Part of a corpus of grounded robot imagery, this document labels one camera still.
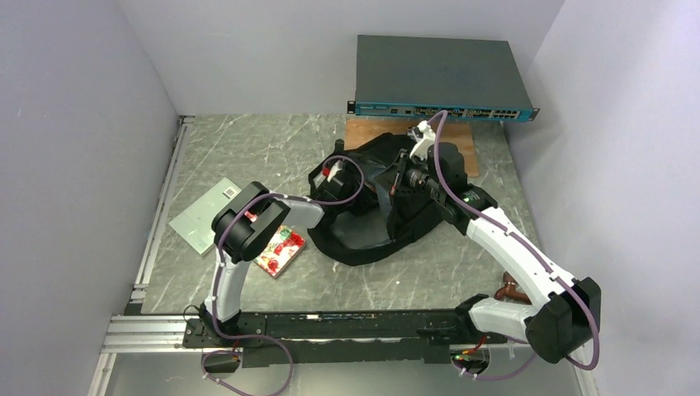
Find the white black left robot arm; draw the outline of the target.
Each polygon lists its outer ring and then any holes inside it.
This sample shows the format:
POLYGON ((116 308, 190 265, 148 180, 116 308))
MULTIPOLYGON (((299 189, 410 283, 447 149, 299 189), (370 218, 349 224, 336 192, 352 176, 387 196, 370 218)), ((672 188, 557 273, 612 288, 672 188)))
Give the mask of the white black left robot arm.
POLYGON ((342 200, 316 200, 270 191, 252 181, 234 196, 211 222, 217 259, 210 292, 200 308, 205 336, 224 347, 239 335, 241 296, 250 264, 288 216, 294 225, 312 229, 320 223, 326 206, 348 205, 362 188, 359 181, 352 194, 342 200))

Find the red colourful book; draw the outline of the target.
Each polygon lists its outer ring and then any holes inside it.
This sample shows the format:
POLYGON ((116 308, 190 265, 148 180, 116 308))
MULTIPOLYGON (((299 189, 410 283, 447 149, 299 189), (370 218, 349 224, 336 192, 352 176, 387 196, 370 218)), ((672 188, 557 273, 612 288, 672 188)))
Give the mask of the red colourful book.
POLYGON ((277 278, 300 255, 305 245, 306 241, 300 234, 283 224, 251 263, 277 278))

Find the black student backpack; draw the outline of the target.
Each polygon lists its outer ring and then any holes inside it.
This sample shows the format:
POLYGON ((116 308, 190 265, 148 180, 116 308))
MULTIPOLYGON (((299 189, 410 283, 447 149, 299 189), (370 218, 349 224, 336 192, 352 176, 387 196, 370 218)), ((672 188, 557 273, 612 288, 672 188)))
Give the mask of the black student backpack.
POLYGON ((418 241, 444 220, 442 207, 426 195, 413 196, 408 205, 398 209, 391 206, 390 165, 401 149, 410 153, 414 145, 406 134, 384 133, 353 149, 346 149, 339 139, 332 154, 309 173, 310 197, 317 200, 322 165, 332 159, 346 159, 348 174, 371 188, 378 201, 378 209, 369 214, 324 208, 320 223, 308 234, 325 256, 348 266, 378 262, 418 241))

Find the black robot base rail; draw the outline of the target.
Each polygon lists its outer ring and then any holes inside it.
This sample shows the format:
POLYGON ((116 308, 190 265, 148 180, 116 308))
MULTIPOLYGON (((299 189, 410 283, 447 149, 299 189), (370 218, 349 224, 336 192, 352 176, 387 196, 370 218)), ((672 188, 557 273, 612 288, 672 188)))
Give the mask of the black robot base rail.
POLYGON ((478 347, 487 351, 505 337, 482 333, 453 309, 243 312, 222 335, 202 317, 189 318, 186 349, 235 347, 245 368, 293 361, 346 363, 422 361, 446 364, 452 356, 478 347))

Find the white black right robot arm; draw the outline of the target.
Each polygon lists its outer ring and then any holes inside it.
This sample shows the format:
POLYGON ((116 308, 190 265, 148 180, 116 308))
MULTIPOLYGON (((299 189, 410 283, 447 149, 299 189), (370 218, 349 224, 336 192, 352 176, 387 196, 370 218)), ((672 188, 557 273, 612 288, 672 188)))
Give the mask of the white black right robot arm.
POLYGON ((464 342, 485 333, 526 342, 544 361, 569 360, 571 353, 592 342, 588 364, 598 364, 601 289, 590 277, 578 279, 547 258, 510 221, 484 189, 456 179, 457 191, 445 180, 430 148, 415 161, 400 150, 394 193, 426 193, 446 222, 479 244, 520 285, 529 304, 509 303, 488 295, 475 295, 456 308, 455 331, 464 342))

